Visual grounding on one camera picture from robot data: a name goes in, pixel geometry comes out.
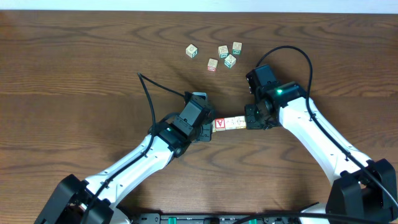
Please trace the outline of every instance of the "black cable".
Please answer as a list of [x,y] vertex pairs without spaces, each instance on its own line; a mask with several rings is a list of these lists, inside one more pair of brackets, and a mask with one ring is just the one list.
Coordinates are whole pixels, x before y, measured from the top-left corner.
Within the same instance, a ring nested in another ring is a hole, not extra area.
[[145,77],[143,74],[141,74],[141,77],[144,78],[145,80],[147,80],[148,82],[154,84],[154,85],[157,86],[157,87],[161,87],[161,88],[164,89],[164,90],[167,90],[167,91],[169,91],[169,92],[171,92],[171,93],[175,93],[175,94],[177,94],[178,96],[184,97],[184,95],[182,95],[181,93],[179,93],[179,92],[177,92],[177,91],[174,91],[174,90],[171,90],[171,89],[169,89],[169,88],[167,88],[167,87],[164,87],[164,86],[162,86],[161,84],[158,84],[158,83],[156,83],[156,82],[150,80],[149,78]]
[[150,107],[150,113],[152,114],[152,134],[150,136],[150,140],[148,143],[147,148],[145,149],[144,152],[142,152],[139,156],[137,156],[137,158],[133,159],[131,162],[129,162],[128,164],[126,164],[125,166],[123,166],[121,169],[119,169],[118,171],[116,171],[114,174],[112,174],[112,176],[108,179],[106,179],[104,181],[104,183],[99,187],[99,189],[97,190],[97,193],[95,193],[95,195],[93,196],[93,198],[91,199],[91,202],[88,204],[83,217],[81,218],[81,224],[84,224],[87,216],[88,216],[88,212],[93,208],[93,205],[96,201],[96,199],[98,198],[98,196],[100,195],[100,193],[109,185],[109,183],[115,178],[117,177],[121,172],[125,171],[128,167],[130,167],[131,165],[133,165],[135,162],[137,162],[139,159],[143,158],[147,152],[150,150],[150,147],[152,146],[152,143],[154,142],[154,138],[155,138],[155,126],[156,126],[156,118],[155,118],[155,110],[154,110],[154,105],[152,104],[152,100],[150,98],[149,92],[147,87],[145,86],[145,83],[142,79],[143,75],[141,73],[137,73],[139,80],[141,81],[142,87],[145,91],[145,94],[147,96],[148,99],[148,103],[149,103],[149,107]]
[[279,49],[294,49],[298,52],[300,52],[305,59],[307,59],[308,62],[308,66],[310,67],[310,77],[308,79],[308,87],[307,87],[307,95],[305,97],[305,105],[307,107],[308,113],[310,115],[310,118],[312,121],[315,122],[315,124],[318,126],[318,128],[321,130],[321,132],[348,158],[351,159],[351,161],[354,162],[355,165],[357,165],[384,193],[386,193],[386,195],[388,196],[388,198],[391,200],[391,202],[395,205],[395,207],[398,209],[398,202],[395,200],[394,196],[391,195],[391,193],[385,188],[385,186],[383,186],[380,181],[372,175],[372,173],[370,173],[365,166],[363,166],[357,159],[355,159],[355,157],[353,157],[351,155],[350,152],[348,152],[343,146],[341,146],[336,139],[334,139],[328,131],[325,130],[325,128],[323,128],[323,126],[319,123],[319,121],[315,118],[316,114],[312,113],[311,107],[310,107],[310,90],[311,90],[311,84],[312,84],[312,63],[310,60],[310,57],[301,49],[294,47],[294,46],[289,46],[289,45],[285,45],[285,46],[280,46],[280,47],[276,47],[272,50],[270,50],[268,53],[266,53],[264,56],[261,57],[260,61],[257,63],[256,67],[260,66],[260,63],[265,59],[266,56],[268,56],[269,54],[273,53],[276,50]]
[[366,224],[376,224],[380,222],[364,220],[361,218],[349,217],[347,215],[336,215],[336,214],[321,214],[321,213],[300,213],[300,212],[270,212],[259,215],[251,215],[245,218],[242,218],[233,224],[242,224],[248,222],[250,220],[257,220],[262,218],[272,218],[272,217],[286,217],[286,218],[322,218],[328,220],[334,220],[339,222],[350,222],[350,223],[366,223]]

